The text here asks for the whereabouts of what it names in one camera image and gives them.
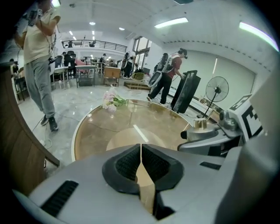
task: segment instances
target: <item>glass tabletop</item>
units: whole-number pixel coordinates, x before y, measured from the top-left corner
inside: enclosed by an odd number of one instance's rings
[[[171,150],[186,142],[181,132],[190,124],[174,111],[156,103],[127,100],[109,113],[102,106],[91,111],[81,122],[74,142],[76,160],[134,144],[154,144]],[[155,186],[142,162],[136,173],[140,200],[153,211]]]

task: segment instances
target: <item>flower bouquet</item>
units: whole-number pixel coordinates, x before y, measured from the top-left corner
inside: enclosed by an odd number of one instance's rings
[[[121,98],[117,91],[113,86],[109,89],[109,91],[106,91],[103,96],[103,105],[102,107],[104,109],[107,109],[110,113],[114,113],[117,110],[117,107],[123,105],[126,103],[126,100]]]

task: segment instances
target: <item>railing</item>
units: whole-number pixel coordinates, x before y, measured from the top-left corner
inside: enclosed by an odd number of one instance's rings
[[[69,40],[69,41],[62,41],[63,48],[71,48],[71,47],[93,47],[93,48],[103,48],[109,50],[116,50],[120,52],[126,52],[126,46],[104,42],[104,41],[92,41],[92,40]]]

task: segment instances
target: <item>gray sweatpants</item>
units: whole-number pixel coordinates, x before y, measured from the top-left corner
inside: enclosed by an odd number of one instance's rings
[[[24,65],[24,75],[29,95],[47,118],[55,115],[51,95],[48,57],[38,58]]]

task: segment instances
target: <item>fan grille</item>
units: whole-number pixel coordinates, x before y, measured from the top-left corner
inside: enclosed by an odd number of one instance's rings
[[[220,93],[218,92],[215,96],[216,88],[220,89]],[[228,91],[228,82],[225,80],[225,78],[221,76],[216,76],[212,78],[206,86],[206,96],[208,97],[208,99],[212,101],[215,96],[213,102],[220,102],[224,100],[228,95]]]

